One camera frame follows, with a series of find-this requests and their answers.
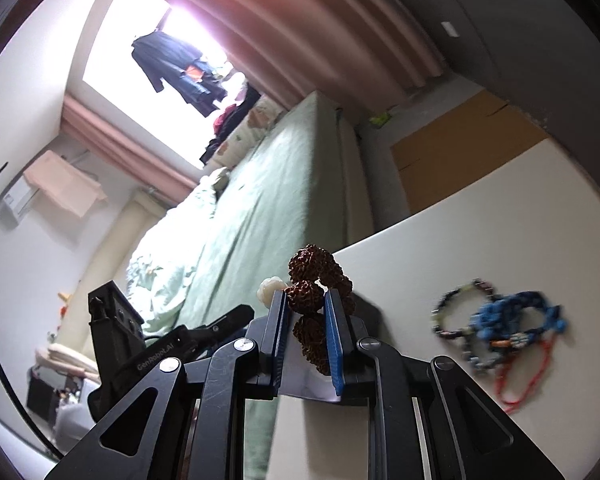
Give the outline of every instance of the pile of bracelets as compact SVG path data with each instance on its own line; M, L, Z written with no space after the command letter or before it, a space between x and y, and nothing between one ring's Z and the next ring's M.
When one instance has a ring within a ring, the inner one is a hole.
M471 316L467 326L458 330L445 329L443 321L450 302L459 294L469 290L478 290L483 293L487 298L487 303ZM544 314L544 323L535 328L521 330L522 314L526 308L534 308ZM519 292L503 297L496 294L491 283L476 278L471 283L446 293L431 312L431 321L433 332L439 338L445 340L462 338L462 358L471 363L475 372L485 372L502 365L497 374L496 393L510 411L520 405L532 387L539 381L550 360L555 335L563 333L567 328L567 322L560 316L560 311L560 305L549 305L540 292ZM542 335L548 331L554 331L554 335L549 341L543 340ZM487 349L492 352L492 357L481 360L475 354L474 347L479 342L486 345ZM534 343L540 343L545 351L545 359L540 371L529 383L521 399L503 400L502 389L513 360L522 349Z

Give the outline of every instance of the grey floor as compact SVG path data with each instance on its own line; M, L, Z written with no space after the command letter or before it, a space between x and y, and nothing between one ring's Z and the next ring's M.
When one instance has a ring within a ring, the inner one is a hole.
M409 104L394 108L391 120L382 128L375 129L365 124L358 129L376 232L410 215L391 146L480 90L481 86L451 73L435 79L430 86L414 91Z

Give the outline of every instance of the metal screw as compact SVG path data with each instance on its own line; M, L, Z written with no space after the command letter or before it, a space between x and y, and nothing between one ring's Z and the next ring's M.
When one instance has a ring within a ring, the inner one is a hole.
M433 364L435 364L436 368L439 370L444 371L451 370L451 368L456 366L456 362L451 357L447 357L446 355L441 355L433 359Z
M234 348L238 352L247 352L251 350L254 345L255 343L247 337L241 337L240 339L236 339L234 342Z
M174 370L177 370L179 366L180 361L175 357L167 357L160 361L160 370L165 373L173 372Z
M358 345L364 350L378 350L380 348L380 342L375 337L363 337Z

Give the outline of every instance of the pink towel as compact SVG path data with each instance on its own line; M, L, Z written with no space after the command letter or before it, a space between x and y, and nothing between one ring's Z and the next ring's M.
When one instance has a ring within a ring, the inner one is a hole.
M74 168L51 150L40 155L24 171L24 178L39 187L58 207L82 218L98 200L107 195L100 184Z

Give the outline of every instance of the hanging shirt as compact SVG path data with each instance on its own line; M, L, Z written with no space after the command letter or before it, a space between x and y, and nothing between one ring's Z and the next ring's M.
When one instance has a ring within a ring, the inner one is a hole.
M131 56L156 92L164 90L164 80L204 117L218 110L213 102L224 99L226 90L215 80L211 66L200 59L199 49L161 30L137 38L132 47ZM197 69L196 78L187 75L192 67Z

